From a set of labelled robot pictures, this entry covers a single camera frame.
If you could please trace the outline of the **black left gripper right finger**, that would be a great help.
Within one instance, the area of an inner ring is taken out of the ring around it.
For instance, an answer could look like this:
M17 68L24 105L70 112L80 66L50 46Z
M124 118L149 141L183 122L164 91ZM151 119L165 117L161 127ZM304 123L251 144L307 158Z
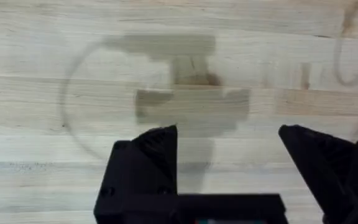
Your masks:
M299 125L278 131L323 212L323 223L358 224L358 141Z

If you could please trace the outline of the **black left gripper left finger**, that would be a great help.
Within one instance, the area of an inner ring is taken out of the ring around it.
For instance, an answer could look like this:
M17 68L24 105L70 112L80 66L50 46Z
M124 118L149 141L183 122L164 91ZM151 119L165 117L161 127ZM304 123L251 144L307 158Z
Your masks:
M176 125L150 129L112 147L93 214L97 223L171 223L170 212L148 211L154 198L177 194Z

